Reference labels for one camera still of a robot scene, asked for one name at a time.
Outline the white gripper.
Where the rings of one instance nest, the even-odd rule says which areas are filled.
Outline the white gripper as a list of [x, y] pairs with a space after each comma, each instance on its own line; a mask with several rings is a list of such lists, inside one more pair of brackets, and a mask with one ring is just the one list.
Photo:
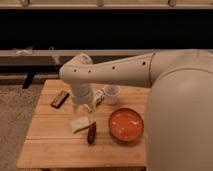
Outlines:
[[83, 105], [83, 108], [85, 111], [87, 111], [88, 113], [92, 112], [92, 109], [87, 105], [88, 103], [91, 103], [93, 101], [93, 92], [90, 91], [88, 93], [86, 93], [85, 95], [76, 95], [74, 93], [71, 93], [71, 99], [74, 103], [73, 105], [73, 111], [77, 112], [79, 105]]

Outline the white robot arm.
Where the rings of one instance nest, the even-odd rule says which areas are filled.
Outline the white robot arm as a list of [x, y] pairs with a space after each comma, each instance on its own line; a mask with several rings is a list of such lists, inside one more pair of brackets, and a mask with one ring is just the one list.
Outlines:
[[91, 102], [93, 83], [148, 88], [147, 171], [213, 171], [213, 52], [155, 51], [98, 64], [81, 53], [59, 77], [76, 106]]

